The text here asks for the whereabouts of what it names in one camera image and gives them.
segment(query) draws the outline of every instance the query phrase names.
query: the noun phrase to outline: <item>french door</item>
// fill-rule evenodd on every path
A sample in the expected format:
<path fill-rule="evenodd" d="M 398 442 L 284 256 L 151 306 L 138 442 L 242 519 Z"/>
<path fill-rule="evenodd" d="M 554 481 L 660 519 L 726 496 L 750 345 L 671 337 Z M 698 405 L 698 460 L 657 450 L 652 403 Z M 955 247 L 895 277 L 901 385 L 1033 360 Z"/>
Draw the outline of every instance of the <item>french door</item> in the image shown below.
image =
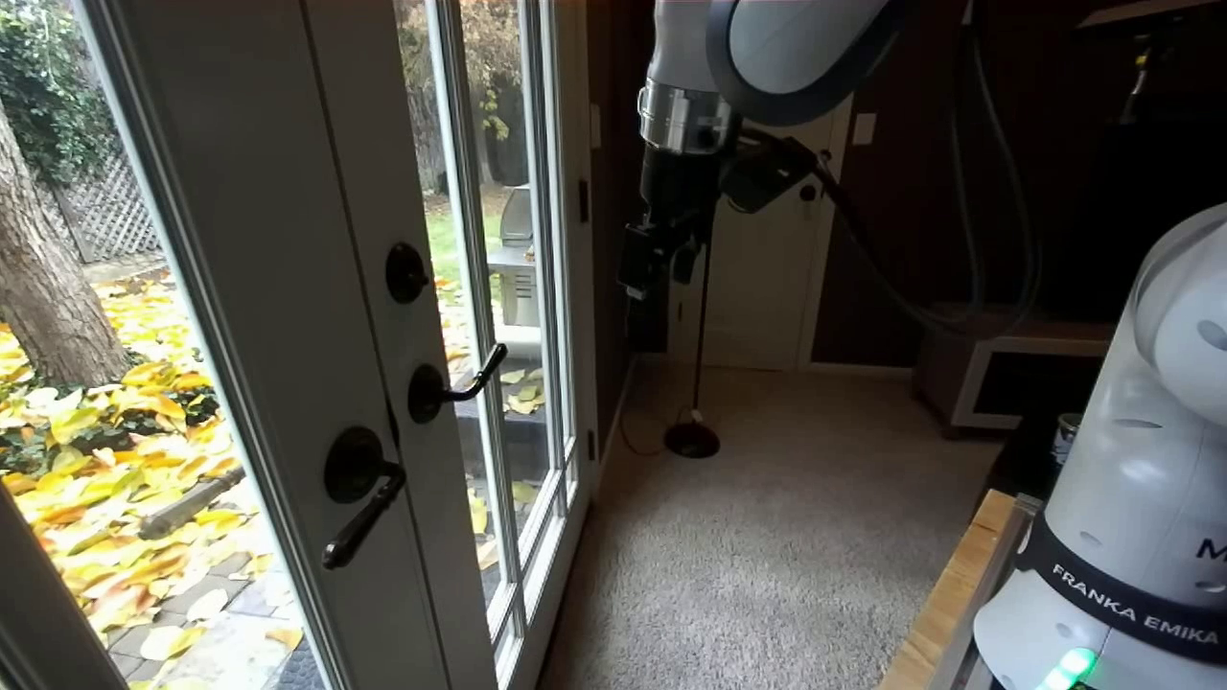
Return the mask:
<path fill-rule="evenodd" d="M 505 31 L 485 72 L 476 9 Z M 325 686 L 527 686 L 546 657 L 592 396 L 560 15 L 81 9 Z M 448 396 L 478 366 L 504 367 Z M 41 533 L 13 498 L 0 519 L 0 686 L 124 686 Z"/>

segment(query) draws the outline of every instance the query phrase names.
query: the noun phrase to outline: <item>carpet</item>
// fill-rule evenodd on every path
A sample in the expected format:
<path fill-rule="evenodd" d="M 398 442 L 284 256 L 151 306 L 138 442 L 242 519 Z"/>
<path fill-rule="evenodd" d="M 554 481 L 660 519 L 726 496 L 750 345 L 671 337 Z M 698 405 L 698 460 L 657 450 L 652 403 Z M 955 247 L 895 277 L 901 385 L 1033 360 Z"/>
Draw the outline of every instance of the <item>carpet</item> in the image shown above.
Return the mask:
<path fill-rule="evenodd" d="M 712 367 L 726 450 L 678 460 L 688 392 L 635 377 L 540 686 L 877 686 L 1002 445 L 945 437 L 906 377 Z"/>

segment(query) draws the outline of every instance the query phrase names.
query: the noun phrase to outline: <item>door handle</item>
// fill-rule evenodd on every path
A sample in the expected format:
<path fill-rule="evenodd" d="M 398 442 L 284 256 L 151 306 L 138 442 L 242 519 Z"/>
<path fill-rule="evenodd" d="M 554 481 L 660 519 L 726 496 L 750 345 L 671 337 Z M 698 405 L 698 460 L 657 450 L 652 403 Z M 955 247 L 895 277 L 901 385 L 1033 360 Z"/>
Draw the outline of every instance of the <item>door handle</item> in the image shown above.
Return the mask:
<path fill-rule="evenodd" d="M 456 400 L 476 400 L 492 380 L 496 372 L 504 367 L 505 360 L 505 345 L 496 343 L 496 348 L 486 354 L 486 360 L 478 366 L 478 372 L 471 380 L 464 380 L 462 389 L 448 389 L 446 377 L 433 367 L 433 366 L 422 366 L 412 380 L 412 417 L 417 424 L 433 423 L 437 409 L 446 403 L 456 403 Z"/>
<path fill-rule="evenodd" d="M 372 428 L 354 424 L 335 442 L 331 460 L 324 465 L 324 488 L 335 504 L 359 504 L 377 488 L 372 504 L 324 548 L 324 566 L 335 573 L 367 539 L 372 525 L 405 488 L 405 470 L 385 460 L 385 445 Z"/>

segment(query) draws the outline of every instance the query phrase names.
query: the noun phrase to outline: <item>wooden board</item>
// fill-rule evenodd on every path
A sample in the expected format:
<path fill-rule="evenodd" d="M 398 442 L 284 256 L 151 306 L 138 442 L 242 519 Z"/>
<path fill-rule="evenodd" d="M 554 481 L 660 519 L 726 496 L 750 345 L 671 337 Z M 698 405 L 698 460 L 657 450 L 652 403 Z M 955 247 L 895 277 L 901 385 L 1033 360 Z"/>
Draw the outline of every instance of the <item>wooden board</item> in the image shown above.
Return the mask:
<path fill-rule="evenodd" d="M 1034 515 L 1033 498 L 989 492 L 955 555 L 928 592 L 910 635 L 887 667 L 881 690 L 950 690 L 965 671 L 969 620 L 1002 584 L 1002 566 Z"/>

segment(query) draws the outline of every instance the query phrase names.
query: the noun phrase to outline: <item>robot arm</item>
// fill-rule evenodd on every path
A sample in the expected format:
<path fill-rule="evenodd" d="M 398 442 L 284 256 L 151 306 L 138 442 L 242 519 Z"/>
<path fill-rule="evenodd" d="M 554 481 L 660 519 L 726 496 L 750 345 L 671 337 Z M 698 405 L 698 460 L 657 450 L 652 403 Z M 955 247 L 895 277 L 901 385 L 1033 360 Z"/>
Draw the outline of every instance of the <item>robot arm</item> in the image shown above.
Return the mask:
<path fill-rule="evenodd" d="M 643 220 L 626 234 L 626 293 L 643 298 L 708 243 L 739 118 L 808 122 L 887 58 L 906 0 L 657 0 L 642 90 Z"/>

